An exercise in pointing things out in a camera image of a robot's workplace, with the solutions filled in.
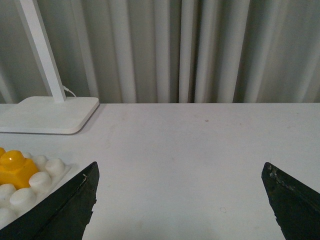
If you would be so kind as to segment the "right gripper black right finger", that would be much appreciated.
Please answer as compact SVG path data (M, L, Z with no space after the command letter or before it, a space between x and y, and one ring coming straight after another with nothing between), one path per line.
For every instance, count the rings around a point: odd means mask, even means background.
M320 194L266 162L261 179L286 240L320 238Z

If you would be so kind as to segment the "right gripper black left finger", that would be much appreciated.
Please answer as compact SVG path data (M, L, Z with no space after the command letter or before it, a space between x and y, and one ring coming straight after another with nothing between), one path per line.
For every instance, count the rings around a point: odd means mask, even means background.
M81 240L97 202L99 167L92 162L31 210L1 229L2 240Z

